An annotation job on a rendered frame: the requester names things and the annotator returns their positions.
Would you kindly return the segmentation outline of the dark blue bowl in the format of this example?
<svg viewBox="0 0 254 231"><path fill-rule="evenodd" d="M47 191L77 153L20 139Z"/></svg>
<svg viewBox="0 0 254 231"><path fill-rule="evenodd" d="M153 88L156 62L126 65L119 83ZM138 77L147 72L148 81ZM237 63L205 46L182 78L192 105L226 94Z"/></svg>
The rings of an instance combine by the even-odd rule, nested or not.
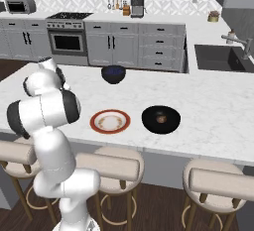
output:
<svg viewBox="0 0 254 231"><path fill-rule="evenodd" d="M101 69L102 78L110 84L118 84L126 75L126 69L121 65L108 65Z"/></svg>

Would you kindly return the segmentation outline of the red rimmed plate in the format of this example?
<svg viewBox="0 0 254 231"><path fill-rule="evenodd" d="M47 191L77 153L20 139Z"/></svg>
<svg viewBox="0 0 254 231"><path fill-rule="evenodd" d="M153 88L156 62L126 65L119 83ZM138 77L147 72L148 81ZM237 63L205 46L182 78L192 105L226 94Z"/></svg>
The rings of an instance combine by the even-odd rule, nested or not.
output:
<svg viewBox="0 0 254 231"><path fill-rule="evenodd" d="M116 109L107 109L95 113L90 119L90 127L100 134L117 134L130 125L127 113Z"/></svg>

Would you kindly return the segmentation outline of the grey cupboards and drawers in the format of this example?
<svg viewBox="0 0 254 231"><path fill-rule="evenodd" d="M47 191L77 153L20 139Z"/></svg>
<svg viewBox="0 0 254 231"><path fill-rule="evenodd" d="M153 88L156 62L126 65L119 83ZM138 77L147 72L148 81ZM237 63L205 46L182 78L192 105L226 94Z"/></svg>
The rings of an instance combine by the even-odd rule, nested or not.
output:
<svg viewBox="0 0 254 231"><path fill-rule="evenodd" d="M86 22L90 65L183 72L184 24Z"/></svg>

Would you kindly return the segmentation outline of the beige wooden bar stool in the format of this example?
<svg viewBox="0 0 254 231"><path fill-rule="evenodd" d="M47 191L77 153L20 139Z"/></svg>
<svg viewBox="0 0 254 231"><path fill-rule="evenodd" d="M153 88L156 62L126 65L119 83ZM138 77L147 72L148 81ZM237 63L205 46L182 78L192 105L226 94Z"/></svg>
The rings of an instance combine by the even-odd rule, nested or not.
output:
<svg viewBox="0 0 254 231"><path fill-rule="evenodd" d="M229 163L189 161L183 171L183 187L186 193L182 213L185 231L191 231L197 207L211 214L209 228L218 220L220 231L229 231L236 211L247 200L254 200L254 177Z"/></svg>
<svg viewBox="0 0 254 231"><path fill-rule="evenodd" d="M94 195L99 227L103 221L112 226L127 225L132 231L132 219L137 212L137 187L144 174L144 160L134 150L114 147L101 147L93 154L78 153L76 164L79 168L97 170L101 176L99 191ZM122 222L108 220L102 212L104 201L111 208L111 196L127 196L127 219Z"/></svg>
<svg viewBox="0 0 254 231"><path fill-rule="evenodd" d="M29 202L29 194L24 194L19 184L20 179L33 178L41 170L32 140L0 141L0 166L12 180L26 214L33 220L31 210L37 206Z"/></svg>

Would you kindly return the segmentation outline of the silver coffee machine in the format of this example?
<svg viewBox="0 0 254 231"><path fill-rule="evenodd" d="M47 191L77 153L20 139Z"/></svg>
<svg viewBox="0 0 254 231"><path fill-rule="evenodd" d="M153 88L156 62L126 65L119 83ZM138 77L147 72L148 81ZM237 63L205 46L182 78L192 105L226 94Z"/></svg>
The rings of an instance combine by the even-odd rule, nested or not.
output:
<svg viewBox="0 0 254 231"><path fill-rule="evenodd" d="M145 0L131 0L131 17L143 18L146 12Z"/></svg>

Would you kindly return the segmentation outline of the dark grey sink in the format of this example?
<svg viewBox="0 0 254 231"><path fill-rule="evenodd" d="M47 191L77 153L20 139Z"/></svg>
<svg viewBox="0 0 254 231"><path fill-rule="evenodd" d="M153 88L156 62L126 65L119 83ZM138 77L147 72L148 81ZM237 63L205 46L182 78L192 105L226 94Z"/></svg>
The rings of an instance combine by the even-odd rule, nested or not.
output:
<svg viewBox="0 0 254 231"><path fill-rule="evenodd" d="M242 58L240 47L195 45L194 49L199 69L254 73L254 63Z"/></svg>

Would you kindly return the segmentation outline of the black hob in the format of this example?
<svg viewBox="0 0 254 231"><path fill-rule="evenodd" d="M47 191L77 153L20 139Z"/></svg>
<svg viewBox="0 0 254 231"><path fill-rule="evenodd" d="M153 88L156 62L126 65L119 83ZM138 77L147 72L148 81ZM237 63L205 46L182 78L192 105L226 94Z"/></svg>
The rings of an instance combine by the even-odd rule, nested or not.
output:
<svg viewBox="0 0 254 231"><path fill-rule="evenodd" d="M93 13L78 13L78 12L59 12L56 13L47 19L62 19L62 20L83 20Z"/></svg>

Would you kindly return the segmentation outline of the grey cupboard run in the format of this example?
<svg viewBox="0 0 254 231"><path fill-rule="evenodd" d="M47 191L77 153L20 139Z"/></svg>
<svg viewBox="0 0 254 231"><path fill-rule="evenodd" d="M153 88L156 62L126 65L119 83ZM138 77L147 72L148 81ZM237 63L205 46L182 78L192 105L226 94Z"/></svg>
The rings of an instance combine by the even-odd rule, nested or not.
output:
<svg viewBox="0 0 254 231"><path fill-rule="evenodd" d="M39 60L52 55L45 19L1 19L13 59Z"/></svg>

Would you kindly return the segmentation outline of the potted plant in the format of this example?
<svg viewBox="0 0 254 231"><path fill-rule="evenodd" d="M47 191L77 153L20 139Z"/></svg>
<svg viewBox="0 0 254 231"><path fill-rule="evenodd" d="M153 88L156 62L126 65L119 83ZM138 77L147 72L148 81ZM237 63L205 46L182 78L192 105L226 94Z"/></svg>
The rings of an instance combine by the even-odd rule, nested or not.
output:
<svg viewBox="0 0 254 231"><path fill-rule="evenodd" d="M208 22L217 22L219 19L219 12L218 11L210 11L207 17Z"/></svg>

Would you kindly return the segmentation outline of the small soap bottle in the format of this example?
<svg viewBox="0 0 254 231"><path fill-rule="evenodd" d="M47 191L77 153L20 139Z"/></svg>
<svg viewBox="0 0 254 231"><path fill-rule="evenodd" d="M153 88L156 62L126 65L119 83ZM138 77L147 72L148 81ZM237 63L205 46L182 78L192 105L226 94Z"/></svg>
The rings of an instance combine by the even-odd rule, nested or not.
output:
<svg viewBox="0 0 254 231"><path fill-rule="evenodd" d="M229 45L232 45L233 44L233 41L231 40L232 38L234 39L235 38L235 32L233 29L231 29L229 32L228 32L228 37L230 38L229 40L227 40L226 42L229 44Z"/></svg>

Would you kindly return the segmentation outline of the silver tap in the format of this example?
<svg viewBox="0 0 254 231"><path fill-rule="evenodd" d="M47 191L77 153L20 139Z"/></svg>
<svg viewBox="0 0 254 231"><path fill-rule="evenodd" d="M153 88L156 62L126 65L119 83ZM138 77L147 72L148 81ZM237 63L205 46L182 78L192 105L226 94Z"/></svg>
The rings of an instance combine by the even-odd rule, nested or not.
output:
<svg viewBox="0 0 254 231"><path fill-rule="evenodd" d="M235 42L235 43L239 43L239 44L242 44L244 46L244 50L243 50L243 59L248 59L250 57L250 54L251 54L251 44L252 44L252 41L253 39L247 39L246 41L242 41L242 40L239 40L237 38L232 38L232 37L228 37L228 36L224 36L224 35L221 35L221 38L224 39L224 40L228 40L228 41L232 41L232 42Z"/></svg>

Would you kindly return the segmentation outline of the silver toaster oven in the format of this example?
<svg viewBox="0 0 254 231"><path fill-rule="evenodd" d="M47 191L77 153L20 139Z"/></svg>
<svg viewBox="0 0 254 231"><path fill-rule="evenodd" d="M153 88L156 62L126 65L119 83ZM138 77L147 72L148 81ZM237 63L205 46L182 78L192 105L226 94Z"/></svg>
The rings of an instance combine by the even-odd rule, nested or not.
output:
<svg viewBox="0 0 254 231"><path fill-rule="evenodd" d="M5 0L11 14L32 14L37 11L35 0Z"/></svg>

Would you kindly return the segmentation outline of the rail with hanging tools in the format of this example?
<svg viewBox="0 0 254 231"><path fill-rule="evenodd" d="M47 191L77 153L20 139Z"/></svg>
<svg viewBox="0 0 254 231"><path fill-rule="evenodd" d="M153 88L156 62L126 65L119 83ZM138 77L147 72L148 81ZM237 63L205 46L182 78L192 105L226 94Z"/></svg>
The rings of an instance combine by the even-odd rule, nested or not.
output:
<svg viewBox="0 0 254 231"><path fill-rule="evenodd" d="M108 10L122 10L123 0L107 0L107 9Z"/></svg>

